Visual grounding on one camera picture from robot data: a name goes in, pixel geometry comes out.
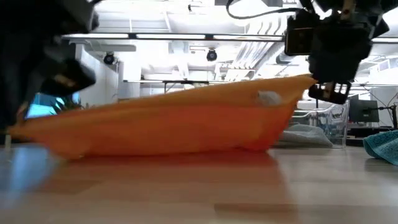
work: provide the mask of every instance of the desk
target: desk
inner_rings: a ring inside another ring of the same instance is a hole
[[[0,159],[0,223],[398,220],[398,168],[362,148],[65,162],[41,147],[19,146]]]

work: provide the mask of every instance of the blue towel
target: blue towel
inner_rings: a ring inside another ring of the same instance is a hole
[[[398,130],[368,136],[363,146],[370,156],[398,166]]]

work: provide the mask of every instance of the ceiling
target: ceiling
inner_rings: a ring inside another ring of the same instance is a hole
[[[95,32],[281,35],[285,31],[286,14],[239,21],[227,15],[225,3],[226,0],[106,0],[96,7],[100,26]],[[262,0],[241,0],[231,6],[231,12],[239,16],[272,9],[274,7],[268,7]],[[397,12],[395,9],[384,16],[391,28],[384,36],[398,35]],[[100,44],[135,45],[143,75],[171,74],[186,66],[189,71],[213,72],[232,82],[308,72],[304,57],[288,58],[288,63],[277,64],[277,58],[283,51],[282,43],[101,40]],[[209,49],[216,50],[217,61],[206,60]],[[374,56],[364,62],[359,76],[368,75],[369,68],[377,64],[373,60],[380,60],[380,56],[398,56],[398,45],[375,45],[371,55]]]

